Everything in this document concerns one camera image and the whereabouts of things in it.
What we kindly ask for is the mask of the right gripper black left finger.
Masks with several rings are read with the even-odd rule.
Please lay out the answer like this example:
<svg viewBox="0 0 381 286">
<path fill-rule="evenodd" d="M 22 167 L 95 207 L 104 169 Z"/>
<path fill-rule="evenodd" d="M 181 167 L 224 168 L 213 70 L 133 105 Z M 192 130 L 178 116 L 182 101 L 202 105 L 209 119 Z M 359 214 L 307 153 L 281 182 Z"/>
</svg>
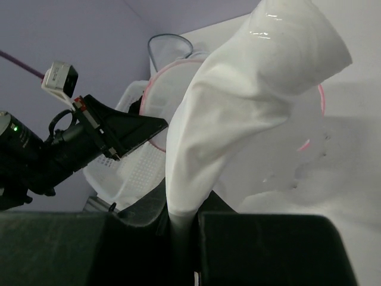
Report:
<svg viewBox="0 0 381 286">
<path fill-rule="evenodd" d="M 2 285 L 166 285 L 167 208 L 158 185 L 121 211 L 2 213 Z"/>
</svg>

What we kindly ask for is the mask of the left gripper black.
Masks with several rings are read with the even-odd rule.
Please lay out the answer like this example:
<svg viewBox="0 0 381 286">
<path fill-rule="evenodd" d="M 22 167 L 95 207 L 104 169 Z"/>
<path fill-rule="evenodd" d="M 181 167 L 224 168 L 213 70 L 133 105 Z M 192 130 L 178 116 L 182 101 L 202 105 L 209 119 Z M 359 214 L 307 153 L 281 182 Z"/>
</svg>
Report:
<svg viewBox="0 0 381 286">
<path fill-rule="evenodd" d="M 93 96 L 74 99 L 74 123 L 49 141 L 44 162 L 49 179 L 67 179 L 105 155 L 122 158 L 168 127 L 165 119 L 124 113 Z"/>
</svg>

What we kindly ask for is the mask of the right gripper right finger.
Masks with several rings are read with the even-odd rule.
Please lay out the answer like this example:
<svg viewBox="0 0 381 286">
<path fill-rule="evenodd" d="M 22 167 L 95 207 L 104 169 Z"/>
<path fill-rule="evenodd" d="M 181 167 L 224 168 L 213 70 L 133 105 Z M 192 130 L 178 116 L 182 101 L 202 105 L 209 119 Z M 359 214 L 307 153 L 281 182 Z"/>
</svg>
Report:
<svg viewBox="0 0 381 286">
<path fill-rule="evenodd" d="M 201 285 L 357 285 L 342 238 L 318 215 L 239 214 L 212 192 L 198 211 Z"/>
</svg>

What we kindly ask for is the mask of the pink trimmed mesh laundry bag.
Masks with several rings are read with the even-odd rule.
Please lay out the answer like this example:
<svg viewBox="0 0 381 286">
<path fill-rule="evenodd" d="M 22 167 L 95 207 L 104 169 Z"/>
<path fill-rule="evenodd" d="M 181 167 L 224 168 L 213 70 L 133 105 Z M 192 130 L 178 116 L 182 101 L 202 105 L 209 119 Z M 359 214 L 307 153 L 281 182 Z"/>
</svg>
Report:
<svg viewBox="0 0 381 286">
<path fill-rule="evenodd" d="M 203 59 L 177 60 L 166 65 L 153 75 L 142 95 L 139 114 L 164 119 L 167 123 L 173 118 L 175 111 L 195 73 L 201 67 Z M 321 85 L 302 96 L 294 109 L 293 120 L 303 117 L 311 119 L 316 115 L 322 119 L 326 103 Z"/>
</svg>

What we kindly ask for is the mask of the white bra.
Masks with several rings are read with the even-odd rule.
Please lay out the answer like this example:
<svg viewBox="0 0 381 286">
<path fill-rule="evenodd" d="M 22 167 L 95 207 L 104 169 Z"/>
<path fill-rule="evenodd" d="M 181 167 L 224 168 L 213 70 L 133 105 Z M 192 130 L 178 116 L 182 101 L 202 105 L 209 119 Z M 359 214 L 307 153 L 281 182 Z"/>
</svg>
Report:
<svg viewBox="0 0 381 286">
<path fill-rule="evenodd" d="M 170 122 L 170 217 L 193 217 L 245 139 L 283 124 L 295 97 L 351 63 L 345 42 L 311 1 L 261 1 L 202 63 Z"/>
</svg>

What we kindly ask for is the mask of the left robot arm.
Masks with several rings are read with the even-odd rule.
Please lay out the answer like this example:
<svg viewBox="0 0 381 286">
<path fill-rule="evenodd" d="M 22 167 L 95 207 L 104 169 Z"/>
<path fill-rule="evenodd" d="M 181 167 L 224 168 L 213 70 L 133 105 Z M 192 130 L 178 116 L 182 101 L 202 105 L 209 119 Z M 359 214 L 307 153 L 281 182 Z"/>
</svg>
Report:
<svg viewBox="0 0 381 286">
<path fill-rule="evenodd" d="M 104 155 L 119 161 L 164 130 L 162 118 L 117 111 L 93 96 L 78 97 L 66 130 L 49 125 L 49 138 L 40 139 L 7 111 L 1 112 L 1 210 L 32 202 L 28 191 L 48 197 L 72 174 Z"/>
</svg>

